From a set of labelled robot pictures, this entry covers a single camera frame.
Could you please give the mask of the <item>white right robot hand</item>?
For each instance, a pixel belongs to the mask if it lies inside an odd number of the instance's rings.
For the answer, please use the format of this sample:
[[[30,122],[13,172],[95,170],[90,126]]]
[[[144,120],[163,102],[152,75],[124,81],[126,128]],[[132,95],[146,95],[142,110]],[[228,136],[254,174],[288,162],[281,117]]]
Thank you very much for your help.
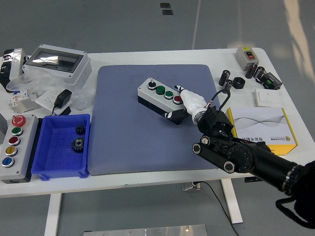
[[[192,121],[197,123],[197,120],[206,111],[205,99],[202,96],[183,88],[182,86],[176,85],[175,88],[179,91],[185,108],[165,113],[164,117],[170,121],[178,121],[186,118],[188,115],[191,115]]]

